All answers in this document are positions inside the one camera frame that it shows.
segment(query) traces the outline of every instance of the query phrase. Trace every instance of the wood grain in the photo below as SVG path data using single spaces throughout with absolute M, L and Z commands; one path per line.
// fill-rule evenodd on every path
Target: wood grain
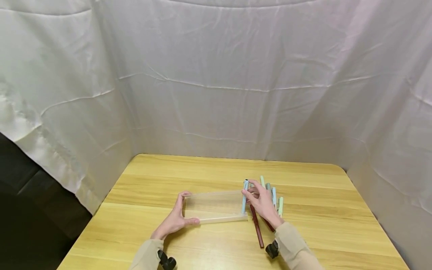
M 171 211 L 177 194 L 239 190 L 259 179 L 284 196 L 285 220 L 300 231 L 327 270 L 408 267 L 345 174 L 329 164 L 137 155 L 59 266 L 127 269 L 139 246 Z M 264 244 L 274 234 L 258 218 Z M 260 249 L 248 221 L 205 224 L 171 235 L 165 250 L 178 269 L 288 269 Z

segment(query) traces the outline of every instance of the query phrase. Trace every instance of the beige sleeve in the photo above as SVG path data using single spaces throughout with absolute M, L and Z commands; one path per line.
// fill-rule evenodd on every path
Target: beige sleeve
M 162 240 L 150 239 L 144 242 L 133 258 L 129 270 L 156 270 L 159 265 L 158 250 L 163 249 Z
M 276 229 L 279 252 L 291 270 L 323 270 L 297 229 L 289 222 Z

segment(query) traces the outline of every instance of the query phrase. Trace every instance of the brown pen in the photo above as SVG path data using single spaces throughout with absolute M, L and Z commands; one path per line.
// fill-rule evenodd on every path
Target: brown pen
M 260 226 L 258 224 L 258 218 L 257 218 L 257 214 L 255 213 L 255 208 L 252 205 L 250 205 L 250 207 L 251 207 L 251 212 L 252 212 L 252 220 L 254 221 L 255 230 L 257 231 L 258 241 L 260 243 L 260 248 L 264 248 L 263 237 L 261 235 L 261 230 L 260 230 Z

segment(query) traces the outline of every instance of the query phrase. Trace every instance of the white cloth backdrop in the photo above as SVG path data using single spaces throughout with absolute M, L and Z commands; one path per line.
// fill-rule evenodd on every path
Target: white cloth backdrop
M 138 153 L 337 164 L 426 270 L 431 29 L 428 0 L 0 0 L 0 131 L 92 213 Z

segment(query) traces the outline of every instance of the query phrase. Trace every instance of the clear plastic box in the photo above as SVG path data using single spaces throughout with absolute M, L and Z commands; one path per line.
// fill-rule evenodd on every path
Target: clear plastic box
M 185 197 L 184 217 L 198 218 L 200 224 L 247 220 L 241 213 L 241 191 L 199 193 Z

